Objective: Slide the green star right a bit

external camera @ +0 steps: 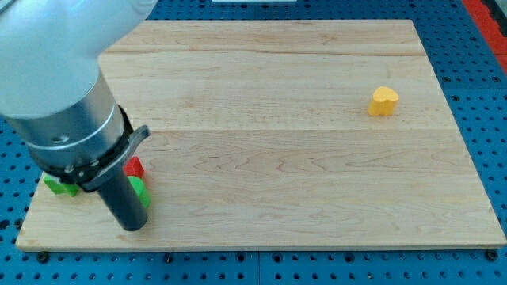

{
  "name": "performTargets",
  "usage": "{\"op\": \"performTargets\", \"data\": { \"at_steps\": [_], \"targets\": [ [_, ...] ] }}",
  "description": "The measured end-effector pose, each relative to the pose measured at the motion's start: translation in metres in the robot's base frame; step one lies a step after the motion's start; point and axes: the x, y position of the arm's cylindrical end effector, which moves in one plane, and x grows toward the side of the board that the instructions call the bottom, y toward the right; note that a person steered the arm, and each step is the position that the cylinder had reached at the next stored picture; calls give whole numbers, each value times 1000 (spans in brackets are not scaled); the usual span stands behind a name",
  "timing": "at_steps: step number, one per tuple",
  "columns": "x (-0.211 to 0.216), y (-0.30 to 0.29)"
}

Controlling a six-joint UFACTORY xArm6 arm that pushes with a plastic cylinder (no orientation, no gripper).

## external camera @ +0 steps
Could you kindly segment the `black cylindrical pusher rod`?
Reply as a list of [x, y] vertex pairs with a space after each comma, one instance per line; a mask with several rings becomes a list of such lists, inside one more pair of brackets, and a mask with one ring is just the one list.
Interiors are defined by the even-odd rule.
[[145, 226], [147, 210], [123, 171], [114, 173], [97, 192], [124, 230], [137, 231]]

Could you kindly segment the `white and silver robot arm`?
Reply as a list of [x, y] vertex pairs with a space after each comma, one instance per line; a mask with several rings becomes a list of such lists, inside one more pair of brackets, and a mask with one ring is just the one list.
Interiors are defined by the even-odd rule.
[[147, 210], [124, 165], [149, 134], [117, 104], [99, 56], [140, 25], [155, 0], [4, 1], [1, 115], [47, 174], [97, 192], [124, 230]]

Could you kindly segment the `black clamp flange mount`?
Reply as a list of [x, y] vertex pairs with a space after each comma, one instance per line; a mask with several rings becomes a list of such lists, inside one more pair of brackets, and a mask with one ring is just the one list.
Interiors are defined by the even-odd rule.
[[73, 165], [72, 169], [70, 167], [45, 166], [44, 175], [58, 177], [64, 184], [76, 184], [84, 192], [95, 192], [114, 173], [124, 172], [125, 164], [134, 156], [136, 149], [143, 140], [151, 135], [151, 132], [146, 125], [134, 129], [124, 109], [119, 105], [117, 108], [121, 114], [124, 130], [113, 146], [100, 157], [92, 159], [84, 165]]

